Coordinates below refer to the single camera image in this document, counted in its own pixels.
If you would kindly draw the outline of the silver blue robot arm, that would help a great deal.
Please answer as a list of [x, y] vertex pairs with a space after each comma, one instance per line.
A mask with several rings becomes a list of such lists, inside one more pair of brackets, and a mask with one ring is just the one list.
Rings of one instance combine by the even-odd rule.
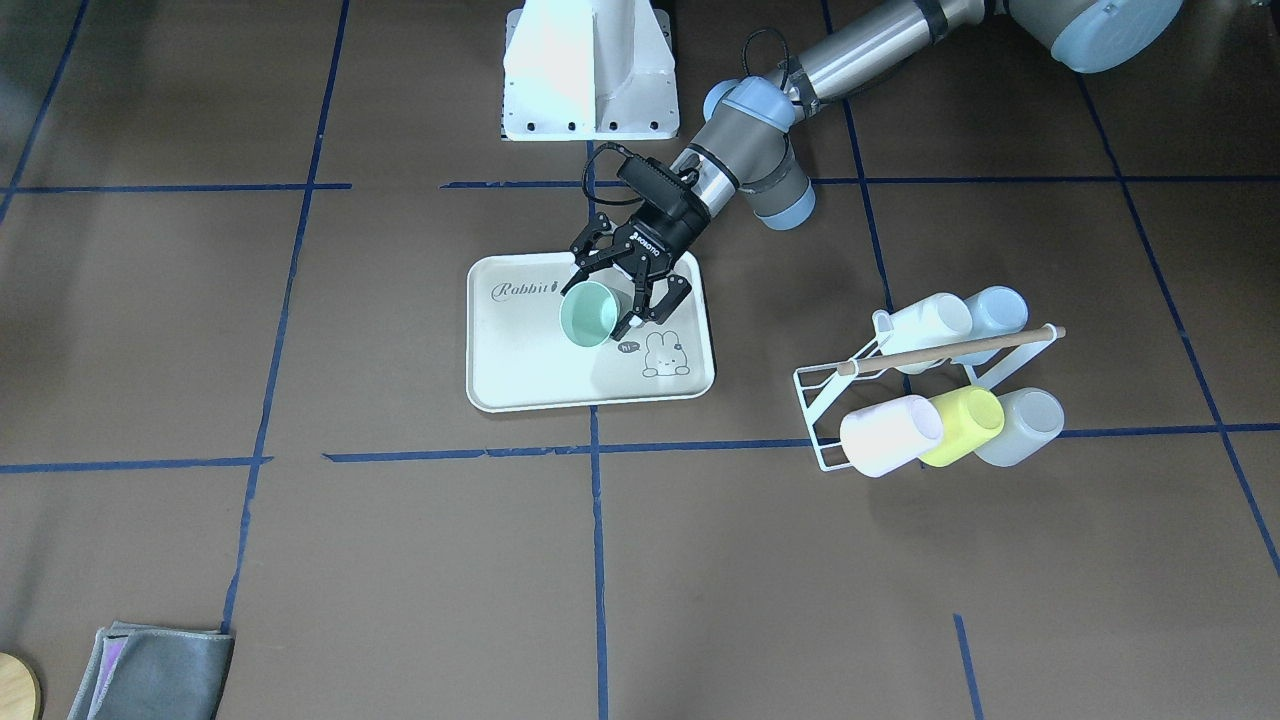
[[588, 223], [571, 245], [575, 274], [562, 290], [562, 319], [599, 320], [605, 340], [662, 324], [690, 295], [676, 272], [713, 218], [736, 195], [774, 231], [805, 222], [817, 204], [791, 129], [877, 82], [955, 29], [1009, 15], [1079, 73], [1115, 68], [1148, 47], [1180, 12], [1179, 1], [884, 1], [803, 53], [783, 51], [762, 76], [745, 70], [705, 97], [704, 126], [669, 164], [620, 143], [618, 178], [634, 214]]

